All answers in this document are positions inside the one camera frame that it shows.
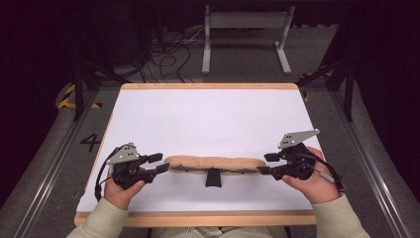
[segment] black device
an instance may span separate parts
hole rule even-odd
[[[158,174],[165,173],[168,170],[169,164],[157,166],[153,170],[142,170],[140,165],[146,162],[154,163],[161,161],[162,157],[162,153],[150,156],[140,156],[133,143],[128,143],[116,148],[105,160],[99,171],[95,186],[96,199],[98,201],[101,199],[101,183],[106,179],[112,178],[115,184],[123,189],[129,188],[140,180],[143,180],[145,183],[152,183]],[[100,182],[101,175],[106,165],[109,165],[109,174],[111,175]]]
[[[334,168],[321,158],[312,154],[302,143],[304,140],[319,134],[319,130],[288,133],[284,135],[278,148],[278,153],[265,154],[264,157],[268,162],[279,162],[286,160],[287,164],[274,168],[258,167],[262,175],[271,175],[276,180],[280,180],[283,176],[288,175],[297,179],[309,179],[315,171],[315,163],[319,162],[327,167],[332,176],[323,172],[319,172],[321,177],[335,184],[339,192],[344,191],[341,183],[341,176],[337,174]]]

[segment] white board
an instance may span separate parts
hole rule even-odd
[[[264,154],[278,152],[285,133],[312,129],[298,89],[122,89],[77,212],[90,212],[96,206],[99,169],[123,144],[133,142],[141,155],[163,153],[163,159],[189,155],[265,161]],[[316,137],[304,144],[321,149]],[[205,187],[205,181],[204,174],[158,175],[132,199],[129,210],[312,209],[299,191],[272,176],[222,175],[222,187]]]

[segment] person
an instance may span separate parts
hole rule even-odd
[[[323,159],[322,153],[308,147],[308,150]],[[314,173],[307,180],[284,176],[282,180],[291,187],[300,190],[310,201],[317,221],[317,237],[369,237],[363,229],[345,194],[339,194],[335,185],[320,176],[320,172],[329,173],[321,163],[316,163]],[[112,179],[105,181],[104,197],[89,214],[86,221],[74,228],[67,237],[118,237],[128,217],[131,198],[142,190],[145,183],[138,181],[123,190]],[[196,227],[196,228],[157,228],[154,238],[208,238],[241,237],[287,238],[281,226],[270,227]]]

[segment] wrist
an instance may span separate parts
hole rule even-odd
[[[115,207],[117,207],[117,208],[119,208],[121,210],[127,210],[128,207],[129,207],[129,203],[130,202],[126,202],[126,201],[124,201],[122,199],[119,199],[119,197],[112,197],[112,196],[107,197],[107,196],[104,196],[104,198],[109,203],[113,204]]]
[[[317,189],[314,194],[306,195],[306,198],[311,204],[321,204],[340,198],[340,194],[335,187],[329,187],[328,189]]]

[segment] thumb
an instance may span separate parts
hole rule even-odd
[[[288,184],[289,186],[300,190],[301,188],[301,184],[300,184],[300,180],[291,176],[283,176],[281,178],[286,184]]]
[[[139,191],[141,191],[144,186],[145,186],[145,182],[140,180],[134,183],[132,186],[130,186],[127,190],[125,190],[125,193],[131,199],[133,196],[139,193]]]

